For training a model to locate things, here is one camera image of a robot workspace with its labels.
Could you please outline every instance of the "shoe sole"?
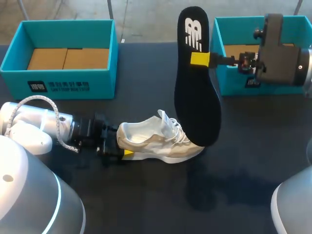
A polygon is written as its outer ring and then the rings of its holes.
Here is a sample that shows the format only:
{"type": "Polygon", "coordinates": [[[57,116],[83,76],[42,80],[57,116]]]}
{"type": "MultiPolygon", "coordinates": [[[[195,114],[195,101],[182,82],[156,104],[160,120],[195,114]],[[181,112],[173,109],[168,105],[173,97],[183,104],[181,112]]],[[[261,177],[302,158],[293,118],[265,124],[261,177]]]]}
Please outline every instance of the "shoe sole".
{"type": "Polygon", "coordinates": [[[136,152],[136,153],[134,153],[134,155],[132,157],[124,157],[122,160],[145,160],[148,158],[156,158],[156,159],[160,159],[160,160],[164,161],[165,163],[174,164],[174,163],[180,163],[180,162],[184,162],[186,160],[189,160],[192,157],[199,155],[203,150],[204,150],[204,148],[201,151],[196,152],[195,154],[187,156],[187,157],[166,157],[166,156],[160,156],[160,155],[155,155],[155,154],[151,154],[151,153],[136,152]]]}

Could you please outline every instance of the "new balance logo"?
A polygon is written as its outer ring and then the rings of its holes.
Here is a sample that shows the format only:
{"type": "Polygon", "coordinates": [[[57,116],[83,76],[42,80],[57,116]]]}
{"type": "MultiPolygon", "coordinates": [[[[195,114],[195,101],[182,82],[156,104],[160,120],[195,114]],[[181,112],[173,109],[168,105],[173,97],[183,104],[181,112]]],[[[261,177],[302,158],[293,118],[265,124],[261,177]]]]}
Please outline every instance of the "new balance logo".
{"type": "Polygon", "coordinates": [[[192,46],[194,49],[201,52],[201,25],[199,21],[190,18],[185,19],[185,32],[188,34],[185,37],[185,43],[192,46]]]}

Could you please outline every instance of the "brown cardboard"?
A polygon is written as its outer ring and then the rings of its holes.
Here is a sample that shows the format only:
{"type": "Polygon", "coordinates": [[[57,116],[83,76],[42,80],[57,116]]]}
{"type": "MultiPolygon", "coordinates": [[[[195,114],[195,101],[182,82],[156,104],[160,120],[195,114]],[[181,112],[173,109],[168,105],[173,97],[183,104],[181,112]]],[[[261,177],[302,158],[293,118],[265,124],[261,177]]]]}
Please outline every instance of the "brown cardboard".
{"type": "Polygon", "coordinates": [[[106,69],[109,49],[68,49],[63,69],[106,69]]]}
{"type": "Polygon", "coordinates": [[[240,53],[254,52],[258,53],[259,45],[225,45],[225,54],[227,57],[234,56],[235,59],[239,59],[240,53]]]}
{"type": "Polygon", "coordinates": [[[28,70],[63,69],[67,49],[36,48],[28,64],[28,70]]]}

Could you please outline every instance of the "cardboard box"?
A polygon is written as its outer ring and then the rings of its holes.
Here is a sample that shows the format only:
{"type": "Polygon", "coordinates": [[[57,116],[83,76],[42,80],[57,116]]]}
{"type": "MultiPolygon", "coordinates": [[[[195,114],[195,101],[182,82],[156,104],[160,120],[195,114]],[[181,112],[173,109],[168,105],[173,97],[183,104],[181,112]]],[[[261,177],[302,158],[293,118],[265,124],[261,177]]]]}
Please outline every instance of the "cardboard box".
{"type": "Polygon", "coordinates": [[[106,69],[109,49],[68,49],[63,69],[106,69]]]}
{"type": "Polygon", "coordinates": [[[63,69],[67,49],[34,49],[28,70],[61,70],[63,69]]]}
{"type": "Polygon", "coordinates": [[[118,42],[113,20],[22,21],[0,72],[17,100],[31,95],[44,95],[51,99],[112,99],[117,60],[118,42]],[[30,68],[34,66],[31,58],[33,53],[36,57],[36,49],[56,48],[105,49],[108,56],[103,61],[97,60],[102,67],[99,69],[27,69],[29,65],[30,68]]]}
{"type": "MultiPolygon", "coordinates": [[[[215,18],[210,50],[223,56],[238,56],[239,52],[257,52],[260,39],[253,37],[256,28],[262,29],[264,17],[215,18]]],[[[309,48],[312,44],[312,25],[305,16],[284,16],[281,43],[309,48]]],[[[237,66],[218,66],[216,76],[223,96],[301,94],[301,87],[259,83],[254,75],[238,72],[237,66]]]]}

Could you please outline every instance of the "yellow tape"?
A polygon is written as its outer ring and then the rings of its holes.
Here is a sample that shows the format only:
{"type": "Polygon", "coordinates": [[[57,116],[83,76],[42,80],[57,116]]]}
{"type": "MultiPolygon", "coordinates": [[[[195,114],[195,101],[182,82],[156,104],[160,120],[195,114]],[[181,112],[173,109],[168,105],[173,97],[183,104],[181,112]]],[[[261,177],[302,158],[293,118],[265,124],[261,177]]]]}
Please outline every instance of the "yellow tape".
{"type": "Polygon", "coordinates": [[[134,154],[134,152],[130,151],[130,150],[125,150],[124,151],[124,157],[132,157],[134,154]]]}
{"type": "Polygon", "coordinates": [[[202,66],[209,66],[209,58],[210,53],[199,53],[199,52],[192,52],[191,55],[191,64],[193,65],[202,65],[202,66]]]}

